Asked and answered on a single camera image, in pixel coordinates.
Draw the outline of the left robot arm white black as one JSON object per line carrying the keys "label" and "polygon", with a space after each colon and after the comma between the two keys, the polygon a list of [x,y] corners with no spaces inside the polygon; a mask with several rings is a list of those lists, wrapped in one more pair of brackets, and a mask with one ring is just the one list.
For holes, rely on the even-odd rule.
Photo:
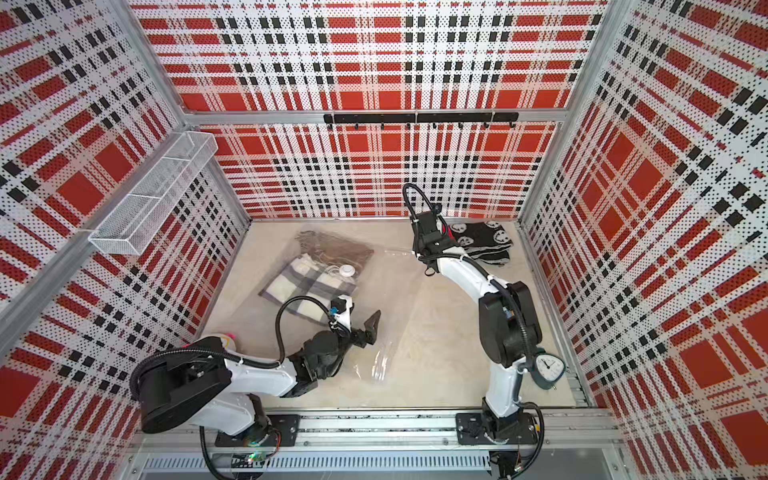
{"label": "left robot arm white black", "polygon": [[157,434],[183,424],[238,436],[267,429],[259,397],[300,397],[336,375],[351,347],[376,343],[381,312],[348,334],[327,329],[306,341],[276,368],[259,368],[253,357],[225,346],[223,336],[158,352],[135,367],[129,380],[139,402],[141,430]]}

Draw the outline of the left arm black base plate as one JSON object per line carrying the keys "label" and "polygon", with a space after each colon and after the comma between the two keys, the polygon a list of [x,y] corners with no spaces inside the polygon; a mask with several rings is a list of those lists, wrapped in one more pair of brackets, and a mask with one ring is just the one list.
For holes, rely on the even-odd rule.
{"label": "left arm black base plate", "polygon": [[296,443],[301,417],[297,414],[267,416],[266,423],[254,423],[235,436],[219,432],[216,447],[292,447]]}

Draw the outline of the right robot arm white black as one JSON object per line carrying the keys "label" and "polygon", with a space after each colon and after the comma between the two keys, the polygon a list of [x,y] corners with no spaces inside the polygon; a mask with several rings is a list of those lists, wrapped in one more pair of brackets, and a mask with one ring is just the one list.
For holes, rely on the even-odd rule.
{"label": "right robot arm white black", "polygon": [[416,258],[477,301],[480,343],[491,362],[482,426],[492,442],[506,441],[523,426],[520,390],[541,340],[530,291],[522,282],[510,284],[487,272],[450,237],[434,209],[411,212],[410,221]]}

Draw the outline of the clear plastic vacuum bag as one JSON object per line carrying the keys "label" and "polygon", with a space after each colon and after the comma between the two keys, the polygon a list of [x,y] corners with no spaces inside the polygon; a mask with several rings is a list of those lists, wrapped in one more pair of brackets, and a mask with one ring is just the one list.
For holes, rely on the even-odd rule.
{"label": "clear plastic vacuum bag", "polygon": [[320,332],[352,345],[340,369],[370,382],[392,370],[422,282],[412,253],[384,240],[302,227],[249,231],[214,306],[209,333],[273,359]]}

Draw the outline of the grey white plaid scarf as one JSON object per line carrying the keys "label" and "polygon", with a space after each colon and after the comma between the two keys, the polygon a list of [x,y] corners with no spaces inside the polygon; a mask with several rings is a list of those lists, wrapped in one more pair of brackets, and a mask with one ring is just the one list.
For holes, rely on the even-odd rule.
{"label": "grey white plaid scarf", "polygon": [[351,296],[357,289],[355,278],[342,277],[338,269],[338,266],[317,263],[303,254],[287,263],[259,295],[277,305],[296,296],[310,296],[330,309],[333,298]]}

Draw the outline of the black smiley face scarf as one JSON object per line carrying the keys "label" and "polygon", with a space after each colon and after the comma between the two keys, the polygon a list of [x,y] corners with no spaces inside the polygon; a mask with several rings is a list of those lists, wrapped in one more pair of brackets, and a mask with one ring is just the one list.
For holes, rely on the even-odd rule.
{"label": "black smiley face scarf", "polygon": [[513,242],[499,222],[454,223],[450,225],[450,233],[476,261],[499,266],[510,261]]}

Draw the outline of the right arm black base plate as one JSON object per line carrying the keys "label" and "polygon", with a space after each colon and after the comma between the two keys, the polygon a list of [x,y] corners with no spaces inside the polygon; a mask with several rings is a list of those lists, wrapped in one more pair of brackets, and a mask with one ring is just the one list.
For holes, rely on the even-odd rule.
{"label": "right arm black base plate", "polygon": [[460,445],[535,445],[538,441],[534,416],[522,411],[504,418],[490,412],[459,413],[455,421]]}

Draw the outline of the brown fringed scarf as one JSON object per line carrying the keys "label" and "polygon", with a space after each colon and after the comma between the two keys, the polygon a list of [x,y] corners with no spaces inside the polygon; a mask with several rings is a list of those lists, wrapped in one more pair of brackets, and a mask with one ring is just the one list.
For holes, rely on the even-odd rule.
{"label": "brown fringed scarf", "polygon": [[301,253],[326,266],[352,266],[362,272],[375,251],[366,244],[323,231],[305,230],[296,234]]}

